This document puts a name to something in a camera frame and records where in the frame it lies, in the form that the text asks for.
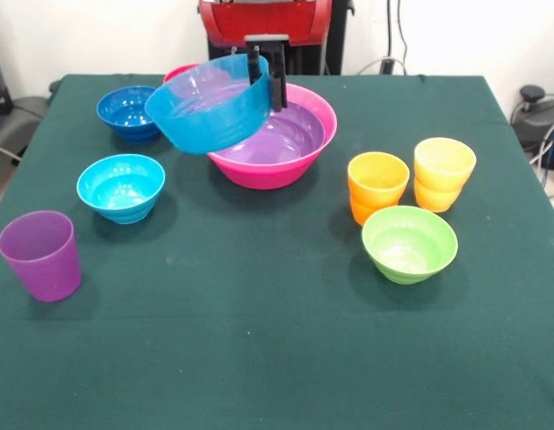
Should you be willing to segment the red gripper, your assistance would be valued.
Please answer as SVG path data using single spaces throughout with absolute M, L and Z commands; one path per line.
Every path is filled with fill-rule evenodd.
M 216 47 L 243 47 L 249 40 L 285 40 L 292 46 L 320 45 L 330 27 L 330 1 L 200 1 L 208 39 Z M 288 106 L 284 44 L 271 42 L 269 71 L 274 112 Z M 259 46 L 247 45 L 249 82 L 262 76 Z

